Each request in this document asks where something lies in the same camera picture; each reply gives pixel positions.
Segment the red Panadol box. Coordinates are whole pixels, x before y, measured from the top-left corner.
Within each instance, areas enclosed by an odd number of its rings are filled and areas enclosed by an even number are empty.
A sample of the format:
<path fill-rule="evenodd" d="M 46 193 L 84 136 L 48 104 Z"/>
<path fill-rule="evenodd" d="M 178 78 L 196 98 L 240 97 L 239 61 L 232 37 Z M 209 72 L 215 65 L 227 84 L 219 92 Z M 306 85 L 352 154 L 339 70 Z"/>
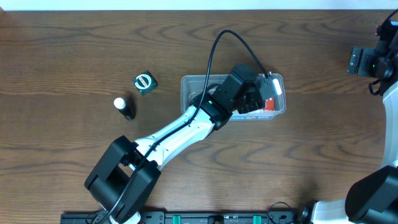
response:
<path fill-rule="evenodd" d="M 263 111 L 274 111 L 275 106 L 274 106 L 274 98 L 269 98 L 265 101 L 265 107 L 263 108 Z"/>

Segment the blue cartoon medicine box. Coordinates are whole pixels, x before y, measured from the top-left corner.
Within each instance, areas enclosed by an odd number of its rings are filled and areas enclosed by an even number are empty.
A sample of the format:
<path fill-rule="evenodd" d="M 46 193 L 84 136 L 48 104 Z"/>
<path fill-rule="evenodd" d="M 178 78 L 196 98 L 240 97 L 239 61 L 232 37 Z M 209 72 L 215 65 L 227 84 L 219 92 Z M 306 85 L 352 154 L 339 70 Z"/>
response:
<path fill-rule="evenodd" d="M 244 120 L 269 120 L 274 119 L 277 115 L 275 111 L 257 110 L 246 114 L 239 114 L 237 111 L 233 112 L 231 121 L 244 121 Z"/>

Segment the green Zam-Buk box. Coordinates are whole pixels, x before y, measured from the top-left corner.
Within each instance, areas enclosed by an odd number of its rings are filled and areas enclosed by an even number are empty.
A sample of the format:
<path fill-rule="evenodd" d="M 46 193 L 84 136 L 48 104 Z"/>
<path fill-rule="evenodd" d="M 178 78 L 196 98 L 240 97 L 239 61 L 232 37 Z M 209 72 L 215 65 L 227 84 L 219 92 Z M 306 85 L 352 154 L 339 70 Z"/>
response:
<path fill-rule="evenodd" d="M 148 70 L 133 78 L 131 81 L 142 96 L 150 93 L 158 87 L 157 80 Z"/>

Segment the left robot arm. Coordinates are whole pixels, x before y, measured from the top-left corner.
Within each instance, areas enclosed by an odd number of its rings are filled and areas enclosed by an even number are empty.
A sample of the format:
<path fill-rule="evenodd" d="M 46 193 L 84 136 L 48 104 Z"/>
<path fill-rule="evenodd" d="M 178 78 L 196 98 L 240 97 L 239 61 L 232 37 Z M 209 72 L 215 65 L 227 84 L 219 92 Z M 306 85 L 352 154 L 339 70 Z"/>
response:
<path fill-rule="evenodd" d="M 223 83 L 205 86 L 181 117 L 150 136 L 128 140 L 121 136 L 107 148 L 85 187 L 106 210 L 101 223 L 138 223 L 162 168 L 184 149 L 221 129 L 233 112 L 263 109 L 282 93 L 271 73 L 257 75 L 236 65 Z"/>

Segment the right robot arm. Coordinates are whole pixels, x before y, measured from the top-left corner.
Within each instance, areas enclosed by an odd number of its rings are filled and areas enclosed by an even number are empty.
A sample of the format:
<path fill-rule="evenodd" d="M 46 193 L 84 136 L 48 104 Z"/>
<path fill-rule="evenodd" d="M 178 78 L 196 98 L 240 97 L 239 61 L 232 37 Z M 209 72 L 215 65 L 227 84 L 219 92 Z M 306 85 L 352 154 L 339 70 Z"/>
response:
<path fill-rule="evenodd" d="M 300 223 L 397 223 L 397 22 L 376 28 L 375 48 L 354 47 L 348 72 L 374 79 L 370 94 L 381 96 L 386 138 L 380 168 L 351 186 L 345 198 L 304 207 Z"/>

